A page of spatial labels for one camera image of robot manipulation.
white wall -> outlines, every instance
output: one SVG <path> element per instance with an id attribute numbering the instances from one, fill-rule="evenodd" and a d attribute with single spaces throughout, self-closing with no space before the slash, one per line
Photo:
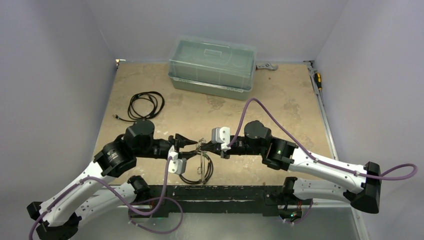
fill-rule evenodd
<path id="1" fill-rule="evenodd" d="M 350 0 L 316 60 L 340 160 L 419 168 L 382 183 L 372 240 L 424 239 L 423 13 L 422 0 Z"/>
<path id="2" fill-rule="evenodd" d="M 28 239 L 26 206 L 91 159 L 115 60 L 84 0 L 0 1 L 0 56 L 0 239 Z"/>
<path id="3" fill-rule="evenodd" d="M 87 0 L 116 58 L 166 61 L 178 35 L 258 47 L 260 60 L 318 56 L 348 0 Z"/>

white bracket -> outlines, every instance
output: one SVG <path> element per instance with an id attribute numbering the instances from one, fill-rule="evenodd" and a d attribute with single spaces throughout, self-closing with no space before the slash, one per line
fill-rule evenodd
<path id="1" fill-rule="evenodd" d="M 211 142 L 213 144 L 221 144 L 221 151 L 226 152 L 227 150 L 230 150 L 231 147 L 227 146 L 231 142 L 230 128 L 223 126 L 212 129 Z"/>
<path id="2" fill-rule="evenodd" d="M 185 158 L 178 158 L 178 152 L 175 151 L 174 146 L 171 146 L 168 152 L 168 158 L 171 157 L 171 161 L 168 166 L 168 172 L 172 174 L 181 175 L 186 172 L 187 160 Z"/>

screwdriver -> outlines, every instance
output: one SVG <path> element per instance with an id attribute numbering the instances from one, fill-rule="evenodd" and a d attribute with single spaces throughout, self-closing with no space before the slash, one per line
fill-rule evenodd
<path id="1" fill-rule="evenodd" d="M 315 73 L 313 75 L 313 80 L 315 81 L 316 87 L 318 88 L 319 95 L 321 97 L 322 105 L 324 105 L 323 93 L 321 92 L 321 90 L 323 89 L 323 85 L 321 83 L 321 74 L 319 72 Z"/>

black end cap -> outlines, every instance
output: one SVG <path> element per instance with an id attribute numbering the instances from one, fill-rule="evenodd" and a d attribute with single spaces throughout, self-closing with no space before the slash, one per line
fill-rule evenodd
<path id="1" fill-rule="evenodd" d="M 381 174 L 380 166 L 374 162 L 365 164 L 365 170 L 369 175 L 380 176 Z M 353 208 L 369 214 L 378 214 L 382 181 L 367 177 L 362 187 L 363 190 L 358 194 L 346 191 L 343 196 L 350 201 Z"/>
<path id="2" fill-rule="evenodd" d="M 41 203 L 41 201 L 33 201 L 26 206 L 26 211 L 28 212 L 29 217 L 34 221 L 40 216 Z"/>
<path id="3" fill-rule="evenodd" d="M 63 225 L 49 226 L 49 223 L 44 221 L 36 228 L 36 232 L 40 240 L 68 240 L 78 232 L 81 219 L 74 212 Z"/>
<path id="4" fill-rule="evenodd" d="M 41 224 L 36 229 L 40 240 L 68 240 L 77 232 L 77 226 L 45 226 Z"/>

wooden table surface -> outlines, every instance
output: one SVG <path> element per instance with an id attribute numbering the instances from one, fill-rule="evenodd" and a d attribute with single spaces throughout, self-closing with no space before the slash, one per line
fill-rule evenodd
<path id="1" fill-rule="evenodd" d="M 116 136 L 123 134 L 131 123 L 117 120 L 114 114 L 127 117 L 131 97 L 140 92 L 157 91 L 165 99 L 162 112 L 151 121 L 155 125 L 155 139 L 168 139 L 181 134 L 191 140 L 211 139 L 211 130 L 230 127 L 234 134 L 245 105 L 244 101 L 175 89 L 168 77 L 168 65 L 162 63 L 121 63 L 98 134 L 94 154 Z M 280 64 L 278 70 L 257 70 L 250 97 L 259 99 L 272 115 L 311 152 L 331 157 L 320 109 L 317 104 L 308 69 L 304 64 Z M 151 111 L 152 104 L 139 100 L 135 108 L 141 114 Z M 262 108 L 252 102 L 246 113 L 246 123 L 259 120 L 272 130 L 272 135 L 290 141 Z M 182 148 L 193 150 L 194 146 Z M 208 185 L 282 185 L 285 177 L 305 179 L 315 177 L 299 173 L 273 170 L 261 163 L 260 156 L 232 156 L 221 159 L 209 154 L 214 172 Z M 141 175 L 149 185 L 163 184 L 166 161 L 164 159 L 138 158 L 137 166 L 125 172 L 112 184 L 120 185 L 133 175 Z M 184 176 L 198 180 L 200 157 L 187 162 Z M 169 174 L 168 184 L 184 185 L 175 174 Z"/>

